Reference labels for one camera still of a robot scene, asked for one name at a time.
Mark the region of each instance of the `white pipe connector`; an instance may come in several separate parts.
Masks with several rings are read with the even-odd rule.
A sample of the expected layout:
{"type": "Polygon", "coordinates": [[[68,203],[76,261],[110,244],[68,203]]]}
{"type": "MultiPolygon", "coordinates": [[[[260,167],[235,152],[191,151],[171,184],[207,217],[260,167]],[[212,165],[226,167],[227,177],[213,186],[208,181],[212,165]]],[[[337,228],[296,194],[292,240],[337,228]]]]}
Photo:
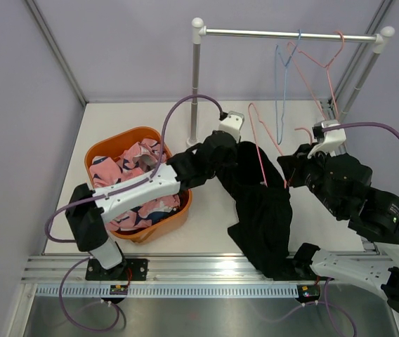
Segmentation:
{"type": "Polygon", "coordinates": [[[380,54],[384,51],[385,46],[390,41],[390,38],[395,34],[395,29],[392,26],[387,26],[381,29],[381,34],[378,34],[378,40],[376,41],[373,53],[380,54]]]}
{"type": "Polygon", "coordinates": [[[201,18],[195,18],[192,20],[193,27],[193,44],[201,44],[202,30],[204,27],[204,21],[201,18]]]}

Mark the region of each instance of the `white tabletop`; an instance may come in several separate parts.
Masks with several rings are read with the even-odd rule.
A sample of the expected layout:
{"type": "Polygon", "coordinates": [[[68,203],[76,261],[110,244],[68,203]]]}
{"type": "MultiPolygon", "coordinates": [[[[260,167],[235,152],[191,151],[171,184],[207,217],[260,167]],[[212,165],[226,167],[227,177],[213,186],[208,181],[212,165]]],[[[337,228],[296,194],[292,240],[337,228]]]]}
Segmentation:
{"type": "MultiPolygon", "coordinates": [[[[242,139],[253,141],[251,125],[247,114],[249,102],[222,102],[225,111],[234,110],[245,114],[242,139]]],[[[73,189],[89,182],[84,167],[84,155],[94,144],[137,126],[150,126],[159,132],[164,118],[173,103],[90,103],[86,107],[81,128],[74,146],[58,207],[66,205],[73,189]]],[[[257,102],[265,122],[275,134],[275,113],[273,101],[257,102]]],[[[288,101],[285,109],[284,140],[281,148],[285,154],[292,154],[302,143],[308,142],[303,131],[293,131],[299,126],[310,130],[321,120],[313,101],[288,101]]],[[[182,104],[172,115],[166,134],[166,144],[172,153],[186,149],[190,120],[190,103],[182,104]]],[[[212,130],[218,128],[218,110],[209,102],[199,103],[198,137],[204,140],[212,130]]],[[[264,131],[256,123],[259,145],[268,157],[276,163],[277,150],[264,131]]],[[[227,228],[237,222],[235,203],[214,178],[205,185],[196,187],[187,222],[179,229],[149,244],[137,245],[123,239],[114,239],[125,253],[241,253],[229,238],[227,228]]],[[[330,251],[363,251],[360,237],[347,228],[347,222],[336,221],[324,206],[306,187],[291,189],[293,221],[289,250],[294,252],[304,242],[317,244],[330,251]]],[[[58,216],[51,234],[61,239],[72,239],[72,233],[64,215],[58,216]]],[[[45,253],[77,253],[75,244],[56,244],[48,241],[45,253]]]]}

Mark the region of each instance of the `plastic basket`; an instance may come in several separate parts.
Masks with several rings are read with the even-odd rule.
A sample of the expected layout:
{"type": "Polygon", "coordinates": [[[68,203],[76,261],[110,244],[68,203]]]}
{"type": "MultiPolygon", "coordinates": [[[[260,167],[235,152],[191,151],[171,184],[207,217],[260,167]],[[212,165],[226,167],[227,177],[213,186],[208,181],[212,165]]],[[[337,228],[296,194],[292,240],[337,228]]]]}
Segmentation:
{"type": "MultiPolygon", "coordinates": [[[[133,144],[142,141],[144,138],[154,139],[160,142],[160,134],[156,130],[148,127],[139,127],[120,133],[119,135],[103,140],[92,146],[87,151],[84,158],[84,164],[92,186],[93,178],[90,174],[89,167],[91,166],[92,160],[95,156],[111,157],[117,161],[118,157],[124,150],[129,149],[133,144]]],[[[164,152],[166,153],[167,158],[171,157],[171,152],[166,145],[164,146],[164,152]]],[[[190,190],[182,192],[180,195],[180,201],[181,209],[178,213],[154,224],[151,227],[145,228],[144,230],[134,234],[124,234],[122,231],[111,233],[116,237],[131,240],[136,244],[147,244],[148,242],[154,241],[158,237],[178,229],[186,222],[188,209],[192,203],[192,192],[190,190]]]]}

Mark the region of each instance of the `black cloth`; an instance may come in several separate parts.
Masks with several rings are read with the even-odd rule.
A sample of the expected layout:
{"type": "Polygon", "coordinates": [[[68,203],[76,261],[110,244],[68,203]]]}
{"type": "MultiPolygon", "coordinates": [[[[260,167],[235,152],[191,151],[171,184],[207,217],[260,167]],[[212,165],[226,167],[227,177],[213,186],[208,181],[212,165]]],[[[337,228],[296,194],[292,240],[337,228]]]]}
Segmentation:
{"type": "Polygon", "coordinates": [[[229,227],[228,234],[256,269],[278,278],[293,273],[286,261],[293,211],[284,179],[262,149],[260,153],[268,186],[261,184],[261,166],[251,142],[237,146],[237,166],[216,175],[236,201],[239,223],[229,227]]]}

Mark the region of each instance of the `pink fabric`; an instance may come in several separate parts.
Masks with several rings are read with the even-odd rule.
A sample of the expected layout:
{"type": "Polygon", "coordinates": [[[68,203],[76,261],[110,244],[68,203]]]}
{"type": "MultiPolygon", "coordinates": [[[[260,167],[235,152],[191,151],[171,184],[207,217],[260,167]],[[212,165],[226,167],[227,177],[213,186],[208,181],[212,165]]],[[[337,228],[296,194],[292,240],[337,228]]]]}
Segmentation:
{"type": "MultiPolygon", "coordinates": [[[[152,170],[160,155],[160,144],[156,140],[144,139],[131,146],[119,156],[117,162],[109,157],[95,157],[89,168],[94,187],[115,185],[152,170]]],[[[169,195],[151,200],[129,210],[106,224],[108,230],[137,230],[150,227],[170,215],[180,206],[179,196],[169,195]]]]}

